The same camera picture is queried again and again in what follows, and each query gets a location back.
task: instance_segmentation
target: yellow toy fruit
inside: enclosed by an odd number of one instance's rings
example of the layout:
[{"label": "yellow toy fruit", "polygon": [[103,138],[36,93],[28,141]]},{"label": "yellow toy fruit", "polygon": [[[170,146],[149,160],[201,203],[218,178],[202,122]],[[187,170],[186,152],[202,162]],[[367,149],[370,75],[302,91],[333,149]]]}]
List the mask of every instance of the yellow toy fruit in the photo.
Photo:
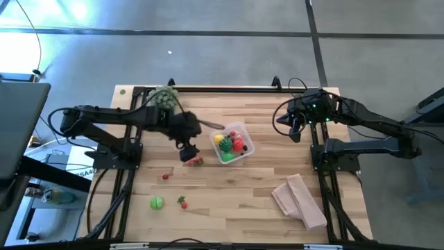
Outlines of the yellow toy fruit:
[{"label": "yellow toy fruit", "polygon": [[217,134],[217,135],[215,135],[215,136],[213,137],[214,143],[215,143],[216,145],[219,145],[219,143],[220,143],[221,140],[223,140],[223,139],[225,139],[225,136],[224,136],[224,135],[221,135],[221,134]]}]

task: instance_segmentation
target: plastic container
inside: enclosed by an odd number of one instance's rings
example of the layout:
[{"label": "plastic container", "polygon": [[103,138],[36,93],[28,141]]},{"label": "plastic container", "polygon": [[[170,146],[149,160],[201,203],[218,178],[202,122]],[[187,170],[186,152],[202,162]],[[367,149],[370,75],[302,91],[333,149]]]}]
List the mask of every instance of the plastic container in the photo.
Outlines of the plastic container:
[{"label": "plastic container", "polygon": [[[222,161],[221,155],[222,155],[222,150],[219,148],[218,145],[216,145],[214,143],[213,137],[217,134],[223,134],[223,135],[229,135],[231,131],[235,131],[236,135],[241,135],[242,136],[242,141],[244,142],[244,145],[247,146],[247,151],[242,151],[242,153],[244,153],[242,156],[240,155],[241,152],[235,152],[232,151],[232,153],[234,153],[236,155],[236,157],[232,160],[228,160],[228,161]],[[213,144],[214,150],[216,151],[217,154],[217,158],[219,159],[219,161],[222,164],[229,164],[232,163],[236,160],[242,159],[244,157],[250,156],[255,152],[255,145],[253,144],[253,142],[250,139],[250,136],[248,135],[248,132],[244,126],[243,123],[241,122],[235,122],[232,123],[228,126],[225,126],[225,129],[222,131],[215,131],[210,135],[210,140],[211,143]]]}]

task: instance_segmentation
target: green ball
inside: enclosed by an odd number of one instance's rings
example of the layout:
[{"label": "green ball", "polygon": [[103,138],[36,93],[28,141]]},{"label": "green ball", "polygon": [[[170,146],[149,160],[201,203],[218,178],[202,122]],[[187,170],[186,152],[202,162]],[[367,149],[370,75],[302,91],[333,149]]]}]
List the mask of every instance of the green ball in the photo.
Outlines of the green ball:
[{"label": "green ball", "polygon": [[233,153],[223,153],[221,158],[222,161],[229,161],[236,158],[236,156]]},{"label": "green ball", "polygon": [[231,141],[230,138],[225,138],[225,139],[221,140],[221,142],[219,143],[219,148],[222,151],[228,153],[233,148],[233,142]]},{"label": "green ball", "polygon": [[161,210],[164,206],[164,199],[160,197],[154,197],[150,201],[150,207],[153,210]]}]

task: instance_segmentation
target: desk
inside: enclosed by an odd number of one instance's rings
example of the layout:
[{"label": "desk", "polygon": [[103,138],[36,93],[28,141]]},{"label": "desk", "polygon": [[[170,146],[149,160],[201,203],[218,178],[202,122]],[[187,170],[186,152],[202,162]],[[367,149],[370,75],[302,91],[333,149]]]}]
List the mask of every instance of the desk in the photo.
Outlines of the desk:
[{"label": "desk", "polygon": [[[111,106],[129,108],[133,88],[116,86]],[[339,94],[337,88],[326,90]],[[174,142],[160,133],[143,132],[144,151],[135,175],[124,241],[169,242],[196,238],[204,242],[327,242],[325,228],[307,231],[302,221],[285,217],[271,197],[271,191],[285,182],[287,176],[299,173],[322,209],[318,177],[312,170],[309,152],[310,130],[305,129],[301,142],[295,144],[271,126],[273,111],[290,97],[288,93],[278,92],[181,92],[179,100],[184,109],[196,113],[200,119],[225,125],[243,122],[255,144],[255,153],[230,165],[220,164],[209,138],[212,129],[202,126],[202,135],[193,143],[200,149],[205,164],[183,167]],[[288,131],[288,127],[278,127]],[[331,138],[349,140],[346,126],[328,123],[327,127]],[[123,137],[125,127],[109,125],[107,131]],[[173,176],[162,180],[162,175],[171,169]],[[115,170],[108,171],[98,185],[91,207],[92,226],[110,205],[115,174]],[[371,238],[359,181],[347,172],[338,172],[337,178],[345,211],[361,232]],[[186,197],[186,210],[177,203],[181,195]],[[163,209],[150,209],[153,197],[164,199]],[[114,228],[118,227],[119,216],[117,211]],[[337,224],[333,209],[332,218]],[[334,229],[339,235],[339,227],[334,225]],[[79,236],[83,235],[86,235],[85,216]]]}]

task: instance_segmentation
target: black desk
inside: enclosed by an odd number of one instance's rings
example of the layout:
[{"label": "black desk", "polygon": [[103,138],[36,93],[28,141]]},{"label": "black desk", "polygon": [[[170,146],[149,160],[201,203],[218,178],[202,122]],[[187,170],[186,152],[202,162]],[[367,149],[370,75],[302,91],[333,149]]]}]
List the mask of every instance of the black desk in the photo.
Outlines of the black desk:
[{"label": "black desk", "polygon": [[50,88],[48,83],[0,83],[0,246],[31,177],[89,191],[91,181],[23,156]]}]

